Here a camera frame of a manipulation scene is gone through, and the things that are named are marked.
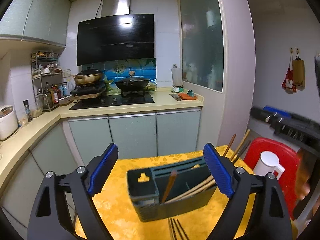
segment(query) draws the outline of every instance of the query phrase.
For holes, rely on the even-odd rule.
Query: ocean mural backsplash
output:
[[[128,59],[99,62],[82,65],[82,70],[87,68],[99,69],[104,73],[104,82],[107,85],[107,93],[120,93],[116,82],[130,77],[129,71],[135,72],[135,77],[149,78],[150,82],[146,91],[156,90],[156,58]]]

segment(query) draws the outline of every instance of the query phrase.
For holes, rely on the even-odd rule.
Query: pot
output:
[[[149,78],[134,77],[135,71],[129,71],[129,75],[130,78],[116,82],[116,86],[124,92],[141,91],[149,84]]]
[[[74,80],[78,86],[88,86],[99,81],[103,77],[103,72],[98,69],[86,69],[75,75]]]

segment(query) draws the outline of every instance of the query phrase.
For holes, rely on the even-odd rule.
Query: red chair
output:
[[[279,184],[282,188],[289,214],[293,218],[292,212],[297,199],[294,192],[294,184],[300,159],[297,153],[287,145],[271,139],[258,137],[250,144],[244,162],[253,170],[263,151],[275,153],[279,158],[279,163],[285,169],[279,179]]]

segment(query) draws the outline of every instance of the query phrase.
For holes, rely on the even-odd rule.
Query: screw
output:
[[[269,177],[270,179],[274,179],[276,176],[275,176],[272,172],[269,172],[269,173],[268,173],[268,177]]]
[[[243,173],[244,173],[244,168],[238,167],[238,168],[236,168],[236,171],[237,171],[239,174],[243,174]]]
[[[84,173],[85,171],[85,167],[84,166],[80,166],[78,169],[77,169],[77,172],[78,173]]]
[[[47,178],[51,178],[53,176],[52,171],[48,171],[47,174],[45,175]]]

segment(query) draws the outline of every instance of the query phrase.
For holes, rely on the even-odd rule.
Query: red bag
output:
[[[288,67],[287,74],[285,75],[285,79],[282,83],[282,87],[288,92],[296,93],[297,87],[293,83],[293,72],[292,72],[292,69],[290,69],[291,62],[292,62],[292,53],[290,55],[289,67]]]

